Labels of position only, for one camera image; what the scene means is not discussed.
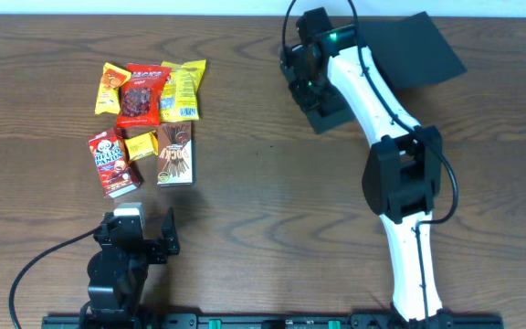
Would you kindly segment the red Hello Panda box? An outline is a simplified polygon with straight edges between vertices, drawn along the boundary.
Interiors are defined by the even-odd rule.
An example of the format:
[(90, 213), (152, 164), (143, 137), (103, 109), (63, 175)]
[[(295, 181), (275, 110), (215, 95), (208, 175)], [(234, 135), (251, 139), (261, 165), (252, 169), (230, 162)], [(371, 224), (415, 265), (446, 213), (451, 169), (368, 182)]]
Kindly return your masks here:
[(139, 188), (140, 181), (129, 164), (120, 129), (98, 133), (89, 139), (88, 145), (106, 198), (123, 196)]

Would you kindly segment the brown Pocky box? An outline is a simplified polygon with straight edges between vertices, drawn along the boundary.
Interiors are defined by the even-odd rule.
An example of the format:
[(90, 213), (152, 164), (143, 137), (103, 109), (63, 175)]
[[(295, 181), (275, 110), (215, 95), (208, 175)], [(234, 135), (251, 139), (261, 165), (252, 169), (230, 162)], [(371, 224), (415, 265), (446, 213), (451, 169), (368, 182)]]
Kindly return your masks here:
[(158, 186), (189, 186), (194, 182), (191, 122), (164, 122), (157, 130)]

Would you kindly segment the black gift box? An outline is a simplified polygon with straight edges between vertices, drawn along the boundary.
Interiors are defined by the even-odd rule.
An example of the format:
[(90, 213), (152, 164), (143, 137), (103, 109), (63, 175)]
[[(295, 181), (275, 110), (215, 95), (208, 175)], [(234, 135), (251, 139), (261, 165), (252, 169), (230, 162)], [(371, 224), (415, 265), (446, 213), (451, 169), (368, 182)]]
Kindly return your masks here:
[[(425, 12), (396, 21), (361, 20), (359, 29), (360, 45), (372, 51), (379, 73), (393, 90), (442, 83), (467, 71)], [(309, 45), (312, 43), (321, 48), (327, 78), (328, 56), (341, 55), (357, 45), (354, 25), (333, 27), (316, 35)], [(302, 110), (317, 134), (354, 119), (342, 94), (329, 82), (328, 87), (330, 95), (319, 110)]]

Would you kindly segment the large yellow snack bag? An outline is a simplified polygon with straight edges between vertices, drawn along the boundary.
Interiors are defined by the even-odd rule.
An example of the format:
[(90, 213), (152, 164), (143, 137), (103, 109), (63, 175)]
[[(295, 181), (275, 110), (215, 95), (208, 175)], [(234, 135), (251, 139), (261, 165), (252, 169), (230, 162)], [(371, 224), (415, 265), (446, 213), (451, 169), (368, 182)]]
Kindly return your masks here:
[(171, 70), (160, 98), (160, 122), (188, 122), (199, 119), (197, 93), (205, 73), (206, 60), (182, 64), (163, 61)]

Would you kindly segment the red Hacks candy bag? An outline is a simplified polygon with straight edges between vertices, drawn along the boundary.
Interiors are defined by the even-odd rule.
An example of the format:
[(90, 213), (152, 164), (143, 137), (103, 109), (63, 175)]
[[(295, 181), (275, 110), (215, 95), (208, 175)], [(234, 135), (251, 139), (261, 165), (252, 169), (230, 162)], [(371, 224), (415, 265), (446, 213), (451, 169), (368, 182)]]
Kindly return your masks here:
[(159, 101), (171, 70), (159, 65), (129, 63), (131, 78), (121, 88), (121, 111), (116, 126), (155, 126), (160, 122)]

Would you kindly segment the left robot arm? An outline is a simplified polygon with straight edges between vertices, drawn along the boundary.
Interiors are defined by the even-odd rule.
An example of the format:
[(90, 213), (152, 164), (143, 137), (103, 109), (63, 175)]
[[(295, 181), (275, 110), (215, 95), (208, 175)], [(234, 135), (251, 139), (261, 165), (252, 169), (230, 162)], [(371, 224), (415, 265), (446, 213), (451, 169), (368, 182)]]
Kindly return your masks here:
[(174, 210), (167, 209), (161, 236), (145, 239), (142, 204), (124, 203), (103, 215), (93, 232), (100, 252), (89, 261), (89, 301), (79, 328), (157, 328), (159, 317), (141, 307), (149, 267), (180, 253)]

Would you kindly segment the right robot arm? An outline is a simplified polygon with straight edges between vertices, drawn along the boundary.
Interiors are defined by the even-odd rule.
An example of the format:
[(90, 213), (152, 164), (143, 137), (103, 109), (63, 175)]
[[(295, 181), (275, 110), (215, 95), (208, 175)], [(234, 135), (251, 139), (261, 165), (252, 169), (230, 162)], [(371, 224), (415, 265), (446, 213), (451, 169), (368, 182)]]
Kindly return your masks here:
[(423, 127), (394, 96), (387, 66), (359, 23), (301, 18), (300, 43), (283, 45), (280, 67), (316, 133), (356, 120), (369, 144), (362, 188), (385, 230), (394, 273), (392, 311), (369, 324), (446, 328), (455, 319), (437, 292), (430, 231), (441, 173), (453, 170), (434, 126)]

